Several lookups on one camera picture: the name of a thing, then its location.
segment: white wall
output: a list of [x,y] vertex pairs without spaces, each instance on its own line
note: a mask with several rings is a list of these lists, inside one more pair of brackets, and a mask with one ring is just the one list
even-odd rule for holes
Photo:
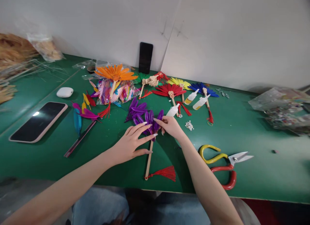
[[310,84],[308,0],[182,0],[162,71],[253,92]]
[[179,1],[0,0],[0,32],[21,34],[15,23],[25,17],[45,26],[64,53],[132,66],[140,42],[152,43],[151,69],[159,70]]

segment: pink phone case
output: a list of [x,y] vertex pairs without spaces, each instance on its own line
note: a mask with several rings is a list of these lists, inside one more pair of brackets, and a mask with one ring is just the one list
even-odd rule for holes
[[68,105],[66,103],[61,103],[61,102],[54,102],[54,103],[60,103],[60,104],[65,104],[65,107],[56,115],[56,117],[50,122],[50,124],[42,131],[42,133],[34,140],[34,141],[19,141],[19,140],[12,140],[11,137],[13,134],[15,134],[15,132],[17,132],[20,128],[18,128],[10,137],[9,137],[9,141],[12,141],[12,142],[19,142],[19,143],[36,143],[38,142],[44,135],[45,133],[50,129],[50,127],[54,124],[54,122],[56,122],[56,120],[59,118],[59,116],[68,108]]

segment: woman's left hand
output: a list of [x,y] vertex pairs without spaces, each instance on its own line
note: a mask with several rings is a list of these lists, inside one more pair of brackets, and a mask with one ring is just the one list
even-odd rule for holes
[[138,139],[142,132],[146,131],[151,126],[145,124],[146,122],[129,127],[123,137],[113,147],[105,151],[105,154],[109,155],[114,165],[129,161],[137,156],[152,153],[152,151],[147,149],[136,150],[137,147],[157,136],[157,134],[153,134]]

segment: hand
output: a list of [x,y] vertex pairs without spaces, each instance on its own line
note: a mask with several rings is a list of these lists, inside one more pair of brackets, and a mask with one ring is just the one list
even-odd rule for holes
[[151,124],[145,124],[146,122],[129,127],[123,137],[113,147],[105,151],[114,165],[129,161],[137,156],[152,153],[152,151],[147,149],[139,149],[136,151],[137,147],[157,136],[157,134],[153,134],[138,139],[141,133],[149,129],[151,126]]
[[165,133],[165,131],[167,131],[177,140],[180,139],[182,136],[185,136],[184,131],[174,117],[164,116],[162,117],[162,121],[156,118],[154,118],[154,121],[161,126],[162,135]]

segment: yellow scissor handle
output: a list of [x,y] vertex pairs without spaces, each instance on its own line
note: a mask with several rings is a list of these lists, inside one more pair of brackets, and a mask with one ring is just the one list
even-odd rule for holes
[[221,153],[221,154],[218,154],[217,156],[213,157],[213,158],[210,159],[210,160],[206,160],[206,159],[203,157],[203,151],[204,151],[206,148],[212,148],[212,149],[214,149],[214,150],[216,150],[216,151],[221,151],[219,148],[217,148],[217,147],[215,147],[215,146],[212,146],[212,145],[202,145],[201,148],[200,148],[200,150],[199,150],[199,154],[200,154],[201,158],[204,160],[204,162],[205,162],[206,164],[212,164],[212,163],[218,161],[219,159],[221,159],[221,158],[223,158],[223,157],[226,158],[226,159],[228,158],[228,155],[226,155],[226,154],[224,154],[224,153]]

